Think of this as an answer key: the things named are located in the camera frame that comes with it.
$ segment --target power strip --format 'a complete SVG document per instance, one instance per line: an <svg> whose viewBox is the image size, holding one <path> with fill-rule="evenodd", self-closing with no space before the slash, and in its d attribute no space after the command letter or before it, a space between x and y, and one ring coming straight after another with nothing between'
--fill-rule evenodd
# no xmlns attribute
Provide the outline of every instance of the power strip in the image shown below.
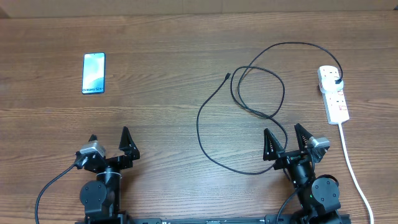
<svg viewBox="0 0 398 224"><path fill-rule="evenodd" d="M344 139L342 123L349 120L347 103L343 93L344 83L336 83L335 81L340 78L338 69L330 65L321 66L318 69L319 88L321 89L323 102L326 109L326 117L328 118L329 124L337 124L341 137L341 144L343 146L344 157L348 166L348 170L353 178L356 189L361 195L366 208L369 212L370 223L374 223L372 208L359 187L358 181L356 180L353 168L348 159L348 153L346 148L346 142Z"/></svg>

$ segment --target wooden tabletop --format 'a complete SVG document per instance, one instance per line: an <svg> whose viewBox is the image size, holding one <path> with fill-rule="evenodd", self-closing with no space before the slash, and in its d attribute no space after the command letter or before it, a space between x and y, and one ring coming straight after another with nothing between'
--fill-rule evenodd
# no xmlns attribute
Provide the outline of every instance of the wooden tabletop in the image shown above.
<svg viewBox="0 0 398 224"><path fill-rule="evenodd" d="M249 176L215 165L199 148L195 122L227 72L285 41L319 44L340 61L351 117L343 129L353 169L376 223L396 223L397 24L396 11L0 20L0 223L34 223L38 193L74 161L74 152L96 134L108 157L120 155L123 126L141 152L122 173L122 208L133 217L277 213L293 192L283 172ZM88 52L106 53L104 94L81 94ZM283 45L255 65L285 83L285 102L275 119L289 134L287 150L298 147L296 123L327 136L331 148L316 173L339 180L341 214L367 223L338 128L327 123L318 89L318 67L334 61L311 46ZM252 71L241 93L253 108L272 113L282 89L275 78ZM284 142L274 123L233 102L228 84L201 114L209 155L246 172L271 165L262 161L265 128ZM41 223L82 220L80 189L94 179L74 169L54 183L40 202ZM285 213L299 208L295 199Z"/></svg>

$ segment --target white extension cord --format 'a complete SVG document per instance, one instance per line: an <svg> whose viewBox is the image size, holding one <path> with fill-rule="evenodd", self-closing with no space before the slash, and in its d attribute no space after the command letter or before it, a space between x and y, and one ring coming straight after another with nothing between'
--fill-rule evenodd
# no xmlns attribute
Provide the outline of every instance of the white extension cord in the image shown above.
<svg viewBox="0 0 398 224"><path fill-rule="evenodd" d="M338 125L341 144L343 145L343 152L347 162L348 170L353 178L356 189L358 190L362 200L366 205L366 208L368 209L370 223L374 224L372 208L361 188L359 187L358 181L356 180L353 168L348 158L342 123L349 120L349 114L343 93L344 83L343 81L341 81L339 84L335 83L335 80L339 79L339 77L338 69L336 67L324 65L318 69L319 87L322 92L323 102L325 103L328 123Z"/></svg>

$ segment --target smartphone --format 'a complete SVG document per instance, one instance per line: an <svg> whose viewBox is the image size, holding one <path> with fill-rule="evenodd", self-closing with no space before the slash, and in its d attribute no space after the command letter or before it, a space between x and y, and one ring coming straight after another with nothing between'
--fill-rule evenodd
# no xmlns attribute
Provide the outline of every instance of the smartphone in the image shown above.
<svg viewBox="0 0 398 224"><path fill-rule="evenodd" d="M83 61L82 94L105 92L105 53L85 54Z"/></svg>

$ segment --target wood grain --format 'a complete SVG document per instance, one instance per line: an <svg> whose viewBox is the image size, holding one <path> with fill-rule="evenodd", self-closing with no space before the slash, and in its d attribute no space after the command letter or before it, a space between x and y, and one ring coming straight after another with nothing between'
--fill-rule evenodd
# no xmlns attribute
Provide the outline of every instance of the wood grain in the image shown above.
<svg viewBox="0 0 398 224"><path fill-rule="evenodd" d="M207 16L86 17L0 20L0 223L34 223L41 188L74 160L97 134L114 156L123 126L141 151L123 172L122 206L134 217L260 217L276 213L292 192L280 171L245 176L211 163L198 146L200 105L227 72L262 49L305 41L329 49L341 62L351 119L344 124L358 182L376 223L398 216L398 14L306 12ZM106 92L81 94L83 54L105 52ZM293 126L331 140L317 174L341 182L340 213L367 223L341 151L336 126L327 124L316 70L332 64L309 46L280 46L256 65L285 82L285 103L275 117L297 148ZM251 72L241 92L253 108L273 112L280 83ZM258 171L263 130L270 121L236 106L228 86L203 109L200 131L209 155L235 169ZM84 209L81 186L94 179L73 170L40 203L41 223L73 223ZM286 213L299 209L292 201Z"/></svg>

